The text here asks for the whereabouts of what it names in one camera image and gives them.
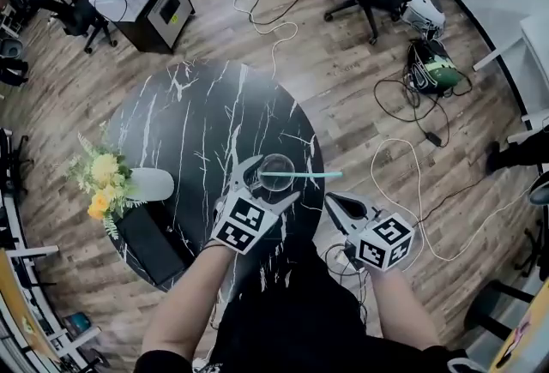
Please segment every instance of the black shirt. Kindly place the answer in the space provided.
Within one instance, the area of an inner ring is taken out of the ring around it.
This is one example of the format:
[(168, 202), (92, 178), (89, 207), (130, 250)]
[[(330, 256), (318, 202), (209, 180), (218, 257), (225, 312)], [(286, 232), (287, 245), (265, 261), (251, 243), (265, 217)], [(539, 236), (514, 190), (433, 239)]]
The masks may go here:
[[(450, 359), (465, 357), (464, 351), (420, 351), (366, 335), (357, 299), (329, 276), (315, 250), (286, 266), (283, 272), (277, 266), (279, 275), (263, 291), (248, 282), (227, 305), (203, 371), (447, 372)], [(136, 373), (156, 373), (160, 366), (163, 372), (192, 371), (181, 356), (152, 351), (138, 359)]]

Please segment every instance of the white cable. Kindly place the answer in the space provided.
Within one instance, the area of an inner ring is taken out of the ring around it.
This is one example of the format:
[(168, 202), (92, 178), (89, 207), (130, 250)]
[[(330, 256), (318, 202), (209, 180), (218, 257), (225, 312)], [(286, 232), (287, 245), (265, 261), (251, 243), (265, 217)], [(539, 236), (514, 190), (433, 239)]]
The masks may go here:
[(284, 38), (284, 39), (280, 39), (280, 40), (277, 40), (274, 45), (273, 45), (273, 49), (271, 50), (271, 57), (273, 58), (273, 76), (271, 77), (271, 80), (275, 78), (275, 74), (276, 74), (276, 61), (275, 61), (275, 48), (276, 46), (280, 43), (280, 42), (286, 42), (287, 40), (291, 40), (293, 38), (295, 38), (295, 35), (298, 34), (298, 25), (295, 23), (295, 22), (282, 22), (281, 24), (279, 24), (278, 26), (274, 26), (273, 28), (271, 28), (268, 32), (262, 32), (261, 30), (259, 30), (259, 28), (257, 28), (256, 24), (255, 24), (255, 21), (254, 21), (254, 14), (251, 13), (250, 11), (248, 10), (242, 10), (242, 9), (239, 9), (237, 7), (237, 0), (234, 0), (232, 2), (232, 6), (235, 10), (237, 10), (238, 12), (242, 12), (242, 13), (246, 13), (250, 16), (251, 18), (251, 24), (254, 26), (254, 28), (256, 29), (256, 32), (258, 32), (259, 34), (269, 34), (269, 33), (272, 33), (274, 30), (278, 29), (278, 28), (281, 28), (282, 26), (295, 26), (295, 32), (293, 32), (293, 35), (290, 36), (289, 38)]
[[(376, 179), (374, 178), (374, 171), (373, 171), (373, 168), (374, 168), (374, 162), (376, 161), (376, 157), (377, 157), (377, 154), (379, 153), (379, 149), (381, 149), (381, 146), (383, 144), (385, 144), (386, 142), (388, 141), (401, 141), (401, 142), (404, 142), (406, 143), (411, 149), (412, 149), (412, 153), (413, 153), (413, 157), (415, 158), (415, 164), (418, 168), (418, 198), (419, 198), (419, 219), (418, 217), (410, 210), (408, 210), (406, 207), (403, 207), (401, 204), (393, 201), (391, 198), (389, 198), (387, 195), (385, 195), (385, 193), (383, 192), (383, 190), (381, 190), (381, 188), (379, 187), (379, 184), (377, 184), (377, 181)], [(439, 256), (435, 250), (432, 248), (431, 246), (431, 242), (429, 242), (429, 237), (427, 236), (427, 233), (425, 231), (425, 227), (423, 225), (423, 208), (422, 208), (422, 205), (421, 205), (421, 170), (419, 168), (419, 162), (418, 162), (418, 156), (416, 155), (415, 153), (415, 149), (413, 148), (412, 146), (412, 143), (410, 143), (410, 141), (406, 141), (406, 140), (401, 140), (400, 138), (388, 138), (387, 140), (383, 140), (381, 142), (381, 144), (377, 147), (377, 150), (376, 150), (376, 153), (374, 154), (374, 157), (373, 159), (371, 160), (371, 166), (370, 166), (370, 174), (371, 174), (371, 179), (373, 180), (374, 184), (376, 185), (377, 189), (381, 192), (381, 194), (391, 203), (395, 204), (397, 207), (400, 207), (402, 208), (403, 210), (407, 211), (408, 213), (410, 213), (415, 219), (416, 221), (418, 222), (418, 225), (419, 225), (419, 231), (421, 233), (421, 249), (419, 250), (419, 253), (418, 255), (416, 255), (412, 261), (412, 263), (410, 263), (407, 268), (404, 270), (404, 271), (407, 271), (410, 267), (412, 267), (412, 265), (415, 263), (416, 260), (418, 260), (418, 257), (421, 255), (421, 252), (423, 251), (424, 249), (424, 246), (425, 246), (425, 242), (427, 242), (427, 245), (429, 245), (429, 249), (431, 250), (431, 253), (439, 260), (442, 260), (442, 261), (445, 261), (445, 262), (452, 262), (454, 261), (455, 259), (457, 259), (459, 256), (461, 256), (468, 248), (469, 246), (471, 245), (471, 243), (474, 241), (474, 239), (476, 238), (477, 234), (479, 234), (480, 230), (482, 230), (484, 228), (484, 225), (486, 224), (486, 222), (488, 222), (488, 220), (490, 220), (493, 216), (495, 216), (496, 214), (498, 214), (499, 212), (502, 212), (504, 211), (505, 209), (509, 208), (511, 205), (513, 205), (515, 202), (519, 201), (531, 188), (532, 188), (532, 185), (534, 185), (534, 183), (532, 183), (531, 185), (528, 186), (528, 188), (526, 190), (524, 190), (515, 200), (513, 200), (512, 202), (510, 202), (509, 204), (507, 204), (505, 207), (503, 208), (499, 208), (498, 210), (496, 210), (495, 212), (493, 212), (492, 214), (490, 214), (485, 220), (484, 222), (480, 225), (480, 227), (477, 229), (476, 232), (474, 232), (473, 236), (469, 239), (469, 241), (467, 242), (467, 244), (465, 245), (465, 248), (463, 248), (462, 250), (460, 250), (455, 256), (451, 257), (451, 258), (446, 258), (446, 257), (442, 257), (442, 256)]]

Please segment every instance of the wooden floor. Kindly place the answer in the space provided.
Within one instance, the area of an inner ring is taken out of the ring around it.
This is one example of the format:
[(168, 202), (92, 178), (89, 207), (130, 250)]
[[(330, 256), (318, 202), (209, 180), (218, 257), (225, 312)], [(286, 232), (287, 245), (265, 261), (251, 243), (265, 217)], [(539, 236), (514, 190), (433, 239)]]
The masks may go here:
[[(291, 1), (261, 0), (256, 20), (270, 19)], [(352, 190), (368, 195), (379, 206), (393, 208), (374, 186), (370, 165), (382, 140), (406, 139), (419, 157), (425, 215), (446, 195), (482, 176), (486, 144), (493, 139), (504, 141), (522, 129), (519, 108), (497, 65), (472, 72), (472, 65), (488, 52), (486, 44), (458, 6), (443, 0), (448, 19), (443, 42), (455, 64), (471, 76), (474, 90), (443, 100), (451, 139), (446, 148), (434, 148), (414, 124), (384, 115), (372, 95), (376, 81), (398, 78), (414, 32), (377, 12), (381, 36), (372, 47), (367, 43), (370, 29), (365, 15), (358, 9), (338, 14), (333, 22), (323, 21), (323, 11), (339, 1), (301, 0), (286, 16), (299, 25), (299, 33), (277, 47), (276, 79), (312, 121), (326, 168), (344, 172), (343, 178), (327, 184), (328, 190)], [(293, 32), (287, 26), (258, 35), (246, 15), (232, 9), (232, 0), (192, 2), (196, 18), (172, 57), (141, 54), (120, 33), (115, 33), (116, 49), (102, 40), (89, 57), (81, 51), (82, 38), (65, 36), (57, 23), (48, 26), (47, 15), (40, 14), (23, 36), (25, 57), (32, 67), (30, 82), (21, 89), (0, 87), (6, 96), (0, 105), (2, 126), (16, 135), (30, 136), (28, 154), (36, 161), (27, 175), (30, 193), (21, 206), (28, 242), (57, 244), (61, 249), (60, 256), (39, 266), (42, 279), (57, 282), (47, 289), (61, 316), (83, 311), (101, 327), (102, 334), (90, 346), (106, 355), (112, 370), (132, 370), (148, 318), (162, 294), (124, 264), (102, 226), (88, 218), (86, 197), (72, 183), (65, 183), (58, 166), (77, 149), (78, 131), (97, 138), (99, 124), (109, 118), (125, 94), (159, 67), (186, 58), (218, 57), (242, 61), (270, 75), (273, 43)], [(249, 8), (252, 2), (238, 0), (238, 5)], [(409, 114), (402, 109), (404, 99), (393, 86), (381, 86), (380, 99), (405, 117)], [(444, 125), (440, 111), (424, 123), (425, 129), (442, 137)], [(388, 143), (374, 173), (388, 195), (419, 215), (414, 167), (409, 147)], [(533, 167), (501, 171), (447, 202), (425, 223), (435, 251), (454, 256), (488, 214), (514, 200), (535, 176)], [(539, 215), (526, 202), (518, 202), (492, 218), (467, 252), (453, 262), (434, 258), (425, 246), (407, 277), (445, 343), (459, 346), (463, 341), (462, 318), (485, 280), (516, 278), (510, 263), (523, 248), (522, 230)], [(317, 234), (319, 250), (337, 240), (324, 213)], [(358, 290), (357, 280), (346, 283)], [(367, 305), (369, 332), (379, 334), (371, 292)], [(213, 331), (208, 331), (198, 354), (204, 356), (213, 340)]]

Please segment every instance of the glass cup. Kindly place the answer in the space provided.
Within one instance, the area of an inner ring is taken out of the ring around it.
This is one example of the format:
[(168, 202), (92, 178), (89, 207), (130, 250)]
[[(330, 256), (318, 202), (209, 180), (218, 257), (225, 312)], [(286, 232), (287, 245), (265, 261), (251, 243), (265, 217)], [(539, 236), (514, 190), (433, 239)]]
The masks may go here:
[(257, 169), (257, 180), (250, 186), (250, 190), (253, 191), (263, 187), (268, 191), (282, 191), (292, 185), (293, 177), (265, 177), (262, 175), (264, 171), (294, 173), (293, 162), (287, 156), (279, 153), (267, 155)]

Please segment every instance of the printer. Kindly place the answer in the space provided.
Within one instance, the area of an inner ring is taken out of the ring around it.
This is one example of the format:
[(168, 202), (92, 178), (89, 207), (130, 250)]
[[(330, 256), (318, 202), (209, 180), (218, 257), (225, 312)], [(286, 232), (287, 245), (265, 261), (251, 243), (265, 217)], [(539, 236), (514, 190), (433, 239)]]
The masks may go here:
[(132, 44), (145, 52), (172, 53), (195, 10), (190, 0), (89, 0)]

